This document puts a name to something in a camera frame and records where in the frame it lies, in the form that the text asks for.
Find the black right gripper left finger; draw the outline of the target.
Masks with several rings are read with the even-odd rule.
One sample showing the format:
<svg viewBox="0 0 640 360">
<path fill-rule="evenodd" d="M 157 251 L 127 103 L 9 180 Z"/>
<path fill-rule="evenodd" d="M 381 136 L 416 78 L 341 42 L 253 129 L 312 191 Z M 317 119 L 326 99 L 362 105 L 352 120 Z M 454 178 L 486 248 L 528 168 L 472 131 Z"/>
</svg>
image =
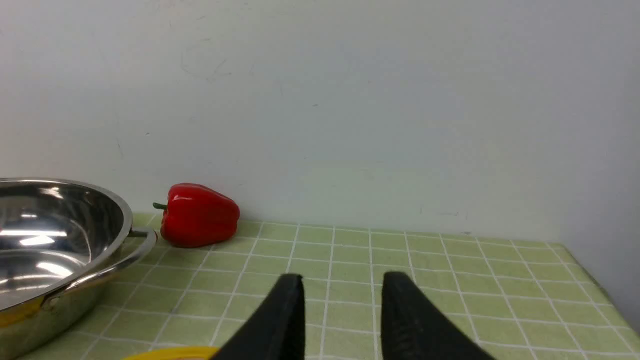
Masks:
<svg viewBox="0 0 640 360">
<path fill-rule="evenodd" d="M 280 275 L 258 308 L 213 360 L 304 360 L 306 299 L 301 275 Z"/>
</svg>

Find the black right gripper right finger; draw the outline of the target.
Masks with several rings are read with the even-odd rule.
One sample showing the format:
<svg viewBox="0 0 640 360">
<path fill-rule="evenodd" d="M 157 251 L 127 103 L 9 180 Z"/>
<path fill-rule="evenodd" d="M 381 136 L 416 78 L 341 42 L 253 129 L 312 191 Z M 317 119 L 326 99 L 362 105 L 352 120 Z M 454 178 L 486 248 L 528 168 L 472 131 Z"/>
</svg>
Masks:
<svg viewBox="0 0 640 360">
<path fill-rule="evenodd" d="M 382 278 L 384 360 L 493 360 L 432 303 L 405 272 Z"/>
</svg>

